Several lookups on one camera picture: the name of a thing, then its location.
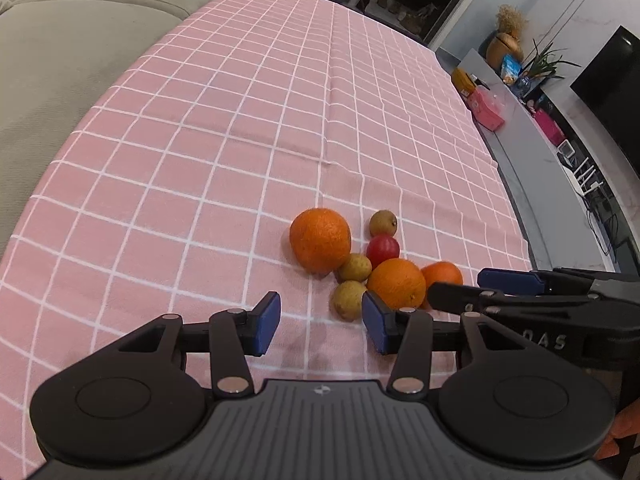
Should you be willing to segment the blue snack bag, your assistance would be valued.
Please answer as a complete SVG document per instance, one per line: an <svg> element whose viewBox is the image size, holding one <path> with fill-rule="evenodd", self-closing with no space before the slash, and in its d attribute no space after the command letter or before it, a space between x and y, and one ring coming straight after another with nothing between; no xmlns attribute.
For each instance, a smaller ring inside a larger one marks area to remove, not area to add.
<svg viewBox="0 0 640 480"><path fill-rule="evenodd" d="M521 63L512 54L507 54L501 62L500 77L504 84L512 86L518 80L522 70Z"/></svg>

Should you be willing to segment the green potted plant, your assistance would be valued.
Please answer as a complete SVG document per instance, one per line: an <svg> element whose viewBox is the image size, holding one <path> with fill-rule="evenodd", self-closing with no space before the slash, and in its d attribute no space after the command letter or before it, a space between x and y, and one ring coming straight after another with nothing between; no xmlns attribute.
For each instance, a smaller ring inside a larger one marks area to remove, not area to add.
<svg viewBox="0 0 640 480"><path fill-rule="evenodd" d="M522 66L518 76L529 81L564 79L564 76L559 73L561 65L580 68L578 63L564 58L564 49L555 49L553 42L544 48L534 42L534 56Z"/></svg>

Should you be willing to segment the magenta box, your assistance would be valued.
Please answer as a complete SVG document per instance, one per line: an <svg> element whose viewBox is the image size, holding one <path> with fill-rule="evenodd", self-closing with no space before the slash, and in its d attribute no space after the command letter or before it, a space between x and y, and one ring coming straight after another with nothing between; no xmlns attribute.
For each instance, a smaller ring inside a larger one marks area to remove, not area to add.
<svg viewBox="0 0 640 480"><path fill-rule="evenodd" d="M547 112L536 110L533 118L553 146L557 148L565 140L564 133Z"/></svg>

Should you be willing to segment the black television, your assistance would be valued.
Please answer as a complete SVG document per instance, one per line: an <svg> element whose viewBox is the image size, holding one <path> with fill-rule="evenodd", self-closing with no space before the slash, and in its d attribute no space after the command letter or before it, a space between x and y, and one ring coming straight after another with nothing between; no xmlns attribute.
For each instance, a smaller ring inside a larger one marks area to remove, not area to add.
<svg viewBox="0 0 640 480"><path fill-rule="evenodd" d="M620 26L570 84L639 171L640 42Z"/></svg>

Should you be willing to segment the red cherry tomato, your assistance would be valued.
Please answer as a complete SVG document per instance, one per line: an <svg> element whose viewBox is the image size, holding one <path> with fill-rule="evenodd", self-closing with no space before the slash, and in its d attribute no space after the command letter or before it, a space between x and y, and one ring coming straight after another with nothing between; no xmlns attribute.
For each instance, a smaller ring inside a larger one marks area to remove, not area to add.
<svg viewBox="0 0 640 480"><path fill-rule="evenodd" d="M386 260L396 259L400 255L400 246L390 234L380 234L370 239L366 256L375 269Z"/></svg>

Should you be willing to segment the beige fabric sofa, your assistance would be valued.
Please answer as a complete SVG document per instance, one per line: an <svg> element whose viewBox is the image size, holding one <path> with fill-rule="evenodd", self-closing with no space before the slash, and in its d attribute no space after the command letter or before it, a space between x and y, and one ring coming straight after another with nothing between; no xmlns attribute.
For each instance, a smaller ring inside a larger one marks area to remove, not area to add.
<svg viewBox="0 0 640 480"><path fill-rule="evenodd" d="M54 155L138 57L210 0L1 0L1 244Z"/></svg>

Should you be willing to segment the brown longan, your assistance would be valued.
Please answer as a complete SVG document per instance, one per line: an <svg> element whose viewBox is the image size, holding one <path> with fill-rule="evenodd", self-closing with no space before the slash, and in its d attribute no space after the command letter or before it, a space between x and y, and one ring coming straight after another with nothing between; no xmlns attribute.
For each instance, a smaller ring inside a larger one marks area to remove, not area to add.
<svg viewBox="0 0 640 480"><path fill-rule="evenodd" d="M390 210L379 210L369 220L369 232L372 237L380 235L394 236L398 221Z"/></svg>
<svg viewBox="0 0 640 480"><path fill-rule="evenodd" d="M331 308L344 321L356 321L361 316L362 296L366 291L366 286L356 281L339 284L331 296Z"/></svg>
<svg viewBox="0 0 640 480"><path fill-rule="evenodd" d="M372 272L370 259L363 254L350 254L345 262L335 271L337 281L365 282Z"/></svg>

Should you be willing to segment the white tv console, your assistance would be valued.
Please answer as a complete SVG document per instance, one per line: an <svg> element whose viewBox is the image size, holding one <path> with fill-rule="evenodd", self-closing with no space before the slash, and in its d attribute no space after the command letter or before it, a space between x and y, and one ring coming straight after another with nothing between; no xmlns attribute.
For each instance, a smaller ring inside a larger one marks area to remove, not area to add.
<svg viewBox="0 0 640 480"><path fill-rule="evenodd" d="M499 76L469 50L459 64L502 104L504 124L496 132L482 125L488 150L528 241L529 259L537 269L567 268L639 273L639 254L632 238L613 242L561 165L552 144Z"/></svg>

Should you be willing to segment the pink checkered tablecloth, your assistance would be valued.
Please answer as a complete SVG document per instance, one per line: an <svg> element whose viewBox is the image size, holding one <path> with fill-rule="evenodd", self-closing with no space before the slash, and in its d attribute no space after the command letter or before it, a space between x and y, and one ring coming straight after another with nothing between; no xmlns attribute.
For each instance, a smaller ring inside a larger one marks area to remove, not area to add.
<svg viewBox="0 0 640 480"><path fill-rule="evenodd" d="M434 53L326 0L212 0L130 64L48 159L1 260L1 474L42 461L37 387L169 312L206 321L274 290L266 378L380 378L333 276L288 242L329 208L352 249L377 211L401 255L525 270L496 163Z"/></svg>

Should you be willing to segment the orange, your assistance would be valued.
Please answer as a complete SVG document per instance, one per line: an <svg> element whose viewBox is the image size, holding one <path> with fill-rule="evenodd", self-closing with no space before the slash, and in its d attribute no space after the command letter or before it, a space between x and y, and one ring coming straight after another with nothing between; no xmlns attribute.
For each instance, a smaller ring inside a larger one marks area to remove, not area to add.
<svg viewBox="0 0 640 480"><path fill-rule="evenodd" d="M347 221L328 208L301 212L290 225L288 240L297 262L311 274L334 272L352 252Z"/></svg>
<svg viewBox="0 0 640 480"><path fill-rule="evenodd" d="M435 283L454 285L464 284L463 275L460 269L454 263L449 261L431 263L428 266L424 266L424 268L421 269L421 272L426 286L426 296L424 297L422 308L426 310L430 308L430 304L427 299L428 291Z"/></svg>
<svg viewBox="0 0 640 480"><path fill-rule="evenodd" d="M380 263L367 281L367 289L382 299L392 310L420 308L426 295L422 271L411 261L401 258Z"/></svg>

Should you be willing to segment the pink storage box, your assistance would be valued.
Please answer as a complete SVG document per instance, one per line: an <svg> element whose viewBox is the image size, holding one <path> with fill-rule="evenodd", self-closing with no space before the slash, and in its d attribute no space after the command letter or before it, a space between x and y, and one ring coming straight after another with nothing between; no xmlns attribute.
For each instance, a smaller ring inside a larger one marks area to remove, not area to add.
<svg viewBox="0 0 640 480"><path fill-rule="evenodd" d="M478 86L466 100L474 119L484 128L496 132L503 124L502 103L483 86Z"/></svg>

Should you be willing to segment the orange box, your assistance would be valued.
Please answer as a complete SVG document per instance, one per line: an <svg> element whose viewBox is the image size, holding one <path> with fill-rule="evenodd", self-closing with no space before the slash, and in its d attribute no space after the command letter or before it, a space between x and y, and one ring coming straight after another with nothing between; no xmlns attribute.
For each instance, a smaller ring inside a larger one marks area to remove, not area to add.
<svg viewBox="0 0 640 480"><path fill-rule="evenodd" d="M467 99L477 88L469 73L456 67L451 73L451 82L463 99Z"/></svg>

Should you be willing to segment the golden vase with dried flowers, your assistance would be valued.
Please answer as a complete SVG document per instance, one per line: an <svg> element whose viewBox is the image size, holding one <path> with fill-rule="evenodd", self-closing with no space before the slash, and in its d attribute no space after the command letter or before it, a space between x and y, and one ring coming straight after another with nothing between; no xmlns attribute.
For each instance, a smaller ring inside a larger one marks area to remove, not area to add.
<svg viewBox="0 0 640 480"><path fill-rule="evenodd" d="M485 54L486 62L494 70L498 70L507 55L511 55L516 62L523 61L521 39L527 26L524 14L508 4L499 6L496 19L496 34L488 44Z"/></svg>

